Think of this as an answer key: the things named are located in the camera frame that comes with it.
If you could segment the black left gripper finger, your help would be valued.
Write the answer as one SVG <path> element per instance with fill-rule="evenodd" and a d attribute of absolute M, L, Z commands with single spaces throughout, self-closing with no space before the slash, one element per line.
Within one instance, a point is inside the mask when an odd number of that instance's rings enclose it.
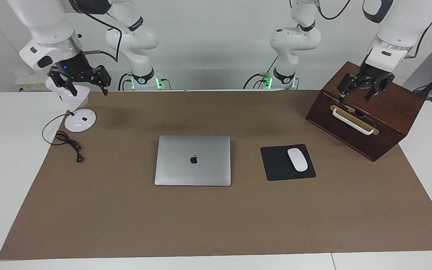
<path fill-rule="evenodd" d="M 386 91 L 388 87 L 393 82 L 395 76 L 393 73 L 389 73 L 386 77 L 381 80 L 377 80 L 376 78 L 368 77 L 366 79 L 366 84 L 369 86 L 369 90 L 365 95 L 365 100 L 370 102 L 375 96 L 377 96 L 380 92 Z"/>
<path fill-rule="evenodd" d="M 360 90 L 361 88 L 361 76 L 359 75 L 352 75 L 351 73 L 347 73 L 341 82 L 337 86 L 337 90 L 339 92 L 340 97 L 338 98 L 338 101 L 343 104 L 345 103 L 346 99 L 349 97 L 350 94 L 352 94 L 355 91 Z"/>

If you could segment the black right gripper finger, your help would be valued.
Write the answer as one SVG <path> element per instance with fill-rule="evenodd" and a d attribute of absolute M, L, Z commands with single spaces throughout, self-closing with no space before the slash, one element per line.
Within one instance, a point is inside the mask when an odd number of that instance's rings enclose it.
<path fill-rule="evenodd" d="M 99 87 L 104 96 L 108 95 L 108 87 L 111 85 L 111 76 L 103 65 L 98 65 L 86 72 L 85 81 Z"/>
<path fill-rule="evenodd" d="M 47 75 L 49 78 L 51 78 L 51 80 L 53 80 L 55 86 L 63 87 L 65 90 L 70 91 L 74 97 L 77 97 L 78 91 L 73 84 L 73 77 L 69 77 L 68 79 L 64 80 L 60 70 L 57 67 L 51 67 Z"/>

